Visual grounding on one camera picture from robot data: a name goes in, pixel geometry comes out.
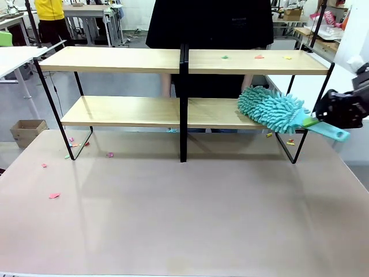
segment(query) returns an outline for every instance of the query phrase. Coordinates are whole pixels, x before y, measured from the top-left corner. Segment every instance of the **paper scrap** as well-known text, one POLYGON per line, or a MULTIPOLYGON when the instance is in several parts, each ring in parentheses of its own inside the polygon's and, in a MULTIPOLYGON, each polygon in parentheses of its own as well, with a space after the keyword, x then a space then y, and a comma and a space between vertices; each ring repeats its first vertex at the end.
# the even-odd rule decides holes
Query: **paper scrap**
POLYGON ((52 193, 48 196, 49 199, 55 199, 58 198, 60 196, 60 193, 52 193))

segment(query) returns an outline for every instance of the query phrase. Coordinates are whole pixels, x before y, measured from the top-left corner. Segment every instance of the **jeans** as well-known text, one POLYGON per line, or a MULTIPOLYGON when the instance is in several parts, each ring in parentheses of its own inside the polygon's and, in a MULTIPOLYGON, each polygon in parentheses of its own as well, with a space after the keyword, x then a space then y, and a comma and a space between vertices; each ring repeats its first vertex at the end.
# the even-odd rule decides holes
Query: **jeans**
MULTIPOLYGON (((237 133, 236 129, 211 129, 212 133, 237 133)), ((206 129, 189 128, 189 133, 205 133, 206 129)))

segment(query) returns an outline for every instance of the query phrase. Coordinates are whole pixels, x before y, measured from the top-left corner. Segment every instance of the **green object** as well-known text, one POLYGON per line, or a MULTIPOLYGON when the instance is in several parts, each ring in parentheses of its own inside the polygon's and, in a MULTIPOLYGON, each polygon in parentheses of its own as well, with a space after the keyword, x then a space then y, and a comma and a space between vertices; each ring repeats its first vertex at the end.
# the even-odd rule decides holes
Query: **green object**
POLYGON ((337 141, 345 141, 350 133, 326 122, 309 117, 309 111, 303 108, 304 101, 285 96, 263 87, 247 88, 238 99, 238 109, 243 115, 265 125, 277 133, 296 133, 296 129, 305 127, 337 141))
POLYGON ((10 32, 0 31, 0 46, 13 46, 13 35, 10 32))
POLYGON ((308 117, 308 118, 305 118, 303 120, 302 127, 307 128, 307 127, 313 126, 317 123, 319 123, 319 120, 317 120, 316 118, 313 118, 313 117, 308 117))

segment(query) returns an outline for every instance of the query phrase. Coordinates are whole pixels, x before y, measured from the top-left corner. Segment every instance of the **brown box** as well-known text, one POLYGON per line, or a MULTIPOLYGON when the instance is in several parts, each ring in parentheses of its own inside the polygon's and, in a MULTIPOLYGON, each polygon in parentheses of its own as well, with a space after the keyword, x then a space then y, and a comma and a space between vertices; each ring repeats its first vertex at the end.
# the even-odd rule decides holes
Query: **brown box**
POLYGON ((286 21, 299 21, 301 17, 302 9, 289 9, 284 10, 283 19, 286 21))
POLYGON ((43 130, 48 129, 46 121, 19 120, 11 129, 14 140, 20 148, 26 148, 43 130))

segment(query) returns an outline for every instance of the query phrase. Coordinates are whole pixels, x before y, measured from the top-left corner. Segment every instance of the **person in yellow jacket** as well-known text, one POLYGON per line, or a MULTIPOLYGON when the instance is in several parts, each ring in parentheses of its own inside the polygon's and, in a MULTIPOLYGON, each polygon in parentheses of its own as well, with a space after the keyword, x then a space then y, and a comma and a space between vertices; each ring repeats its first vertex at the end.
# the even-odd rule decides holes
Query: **person in yellow jacket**
POLYGON ((52 45, 67 40, 65 45, 73 45, 64 19, 62 0, 35 0, 37 15, 40 19, 39 32, 41 41, 52 45))

